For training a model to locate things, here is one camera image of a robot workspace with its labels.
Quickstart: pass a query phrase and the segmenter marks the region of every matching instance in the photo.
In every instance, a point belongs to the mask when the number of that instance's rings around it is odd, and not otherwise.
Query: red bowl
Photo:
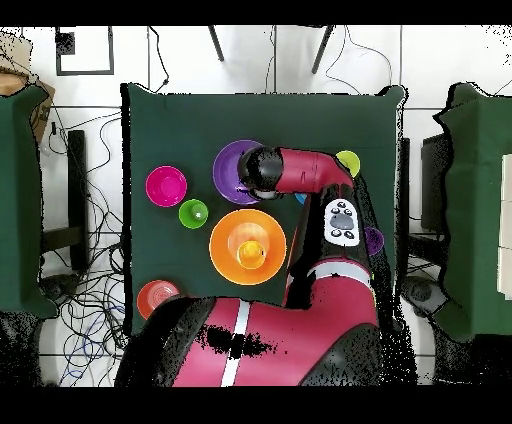
[[[148,319],[158,305],[178,294],[178,288],[169,281],[151,281],[137,295],[137,309],[144,319]]]

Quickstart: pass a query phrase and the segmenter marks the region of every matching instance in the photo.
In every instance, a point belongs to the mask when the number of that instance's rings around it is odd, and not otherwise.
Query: green table
[[[453,143],[446,174],[451,240],[443,285],[451,297],[436,315],[459,341],[476,334],[512,335],[512,301],[497,291],[502,156],[512,153],[512,99],[455,86],[440,115]]]
[[[137,294],[155,279],[170,280],[182,292],[195,296],[281,303],[286,266],[266,283],[247,287],[228,282],[210,261],[213,227],[239,208],[215,189],[212,165],[226,144],[239,139],[332,154],[356,152],[394,269],[397,107],[405,97],[401,87],[378,96],[156,95],[134,84],[123,84],[121,91],[124,117],[129,106],[130,120],[129,140],[125,137],[124,143],[130,143],[131,181],[125,178],[124,190],[125,196],[131,196],[133,333],[144,324],[136,306]],[[178,207],[159,208],[146,197],[146,178],[160,165],[175,166],[185,174],[188,192],[184,200],[196,198],[209,207],[208,221],[200,229],[184,228]],[[301,208],[295,196],[261,202],[256,208],[279,221],[290,247]]]
[[[29,85],[0,96],[0,311],[55,316],[39,289],[42,186],[30,116],[47,94]]]

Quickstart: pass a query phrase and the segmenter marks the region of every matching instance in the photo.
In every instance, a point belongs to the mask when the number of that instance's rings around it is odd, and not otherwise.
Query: white floor
[[[169,84],[162,92],[185,93],[236,93],[265,92],[269,60],[273,55],[270,41],[271,25],[217,26],[217,34],[225,56],[221,63],[207,27],[155,27],[160,35],[160,52],[169,73]],[[114,75],[106,76],[57,76],[55,65],[54,29],[42,27],[4,28],[23,35],[33,42],[31,67],[41,80],[56,89],[55,107],[50,121],[57,127],[72,127],[99,116],[119,112],[121,97],[119,84],[137,82],[156,90],[165,78],[157,55],[156,36],[148,27],[113,27]],[[432,119],[446,102],[450,85],[456,82],[476,82],[484,91],[494,94],[511,78],[508,46],[510,29],[506,26],[349,26],[352,42],[347,38],[344,52],[329,71],[329,75],[343,79],[359,92],[376,94],[389,84],[389,67],[377,53],[356,47],[362,44],[379,50],[391,63],[392,84],[402,84],[408,89],[409,98],[404,112],[404,135],[411,139],[410,166],[410,214],[421,213],[420,147],[424,138],[439,134],[442,130]],[[106,27],[62,28],[62,32],[74,31],[75,56],[62,58],[63,70],[97,70],[108,68]],[[277,93],[287,92],[356,92],[342,82],[326,77],[326,70],[340,54],[345,37],[343,25],[335,29],[316,75],[311,67],[323,36],[323,29],[280,25],[277,34]],[[268,75],[268,91],[273,87],[273,64]],[[501,94],[512,95],[512,84]],[[87,167],[100,165],[107,158],[107,151],[100,139],[100,129],[119,115],[96,119],[79,128],[86,134]],[[42,155],[43,186],[45,200],[45,229],[67,225],[66,157],[48,149],[49,128],[45,135]],[[122,137],[119,120],[105,125],[102,137],[112,154],[108,165],[89,174],[90,180],[100,188],[108,200],[110,210],[122,219]],[[59,136],[52,136],[52,148],[63,151]],[[95,200],[105,206],[97,192]],[[100,247],[119,241],[121,225],[114,218],[108,219],[110,228],[104,227]],[[411,221],[411,229],[419,231],[419,224]],[[69,262],[69,252],[62,256]],[[46,255],[45,272],[67,272],[58,257]],[[100,257],[94,270],[110,269],[108,255]],[[122,301],[122,285],[114,292]],[[434,366],[434,343],[429,324],[417,318],[411,308],[403,303],[406,319],[411,327],[414,349],[418,355],[420,383],[428,384]],[[83,346],[66,328],[70,312],[45,323],[41,335],[41,366],[47,381],[69,386],[110,386],[115,377],[118,361],[106,352],[97,352],[98,346]],[[98,316],[86,318],[84,329],[98,325]],[[101,340],[104,330],[95,334]],[[92,355],[91,348],[99,356],[92,361],[90,370],[83,365]],[[71,356],[74,365],[68,366],[66,357]]]

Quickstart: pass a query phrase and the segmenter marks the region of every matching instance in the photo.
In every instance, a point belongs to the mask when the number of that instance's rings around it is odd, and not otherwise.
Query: magenta bowl
[[[163,208],[177,205],[185,197],[187,180],[173,166],[159,166],[148,175],[146,194],[155,205]]]

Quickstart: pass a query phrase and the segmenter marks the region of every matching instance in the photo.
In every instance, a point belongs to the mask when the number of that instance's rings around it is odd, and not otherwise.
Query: purple bowl
[[[366,227],[364,229],[368,255],[374,256],[384,247],[384,236],[377,228]]]
[[[253,147],[262,144],[252,140],[238,140],[224,147],[213,162],[213,183],[222,197],[237,205],[253,205],[258,200],[247,193],[238,177],[238,161]]]

